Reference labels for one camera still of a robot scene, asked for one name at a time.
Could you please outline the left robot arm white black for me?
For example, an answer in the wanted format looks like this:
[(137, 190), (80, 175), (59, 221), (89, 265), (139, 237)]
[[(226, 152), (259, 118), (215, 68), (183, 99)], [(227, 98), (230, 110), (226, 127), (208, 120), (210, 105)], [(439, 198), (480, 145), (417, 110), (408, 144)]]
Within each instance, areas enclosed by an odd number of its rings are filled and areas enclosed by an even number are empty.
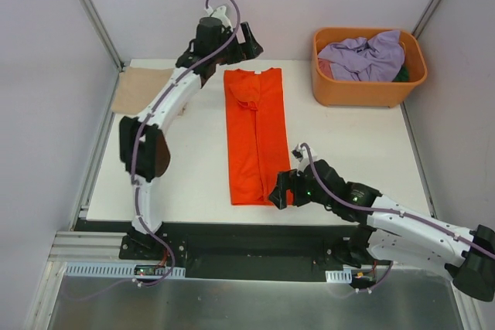
[(152, 205), (152, 189), (169, 167), (166, 132), (173, 119), (215, 74), (217, 66), (253, 60), (262, 53), (248, 22), (232, 27), (217, 17), (202, 17), (166, 85), (139, 114), (120, 120), (119, 156), (134, 194), (131, 225), (134, 232), (142, 234), (136, 249), (145, 259), (154, 260), (163, 251), (164, 243), (155, 235), (162, 219)]

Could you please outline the orange t shirt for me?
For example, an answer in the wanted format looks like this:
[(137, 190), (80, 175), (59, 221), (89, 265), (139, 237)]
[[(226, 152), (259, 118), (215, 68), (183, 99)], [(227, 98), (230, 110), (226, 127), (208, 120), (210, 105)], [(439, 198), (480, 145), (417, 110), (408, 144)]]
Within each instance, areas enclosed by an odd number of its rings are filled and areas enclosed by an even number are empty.
[(290, 169), (282, 70), (228, 70), (224, 95), (231, 204), (267, 206)]

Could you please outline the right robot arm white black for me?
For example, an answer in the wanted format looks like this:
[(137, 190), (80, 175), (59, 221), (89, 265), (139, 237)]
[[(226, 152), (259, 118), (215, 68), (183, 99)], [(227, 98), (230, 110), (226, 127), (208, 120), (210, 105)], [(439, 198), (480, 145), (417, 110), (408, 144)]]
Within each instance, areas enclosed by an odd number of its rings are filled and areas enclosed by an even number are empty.
[(326, 161), (303, 160), (280, 172), (268, 196), (278, 209), (314, 202), (356, 223), (348, 238), (331, 247), (343, 265), (394, 261), (428, 270), (479, 301), (494, 299), (494, 231), (454, 226), (407, 209), (370, 186), (347, 182)]

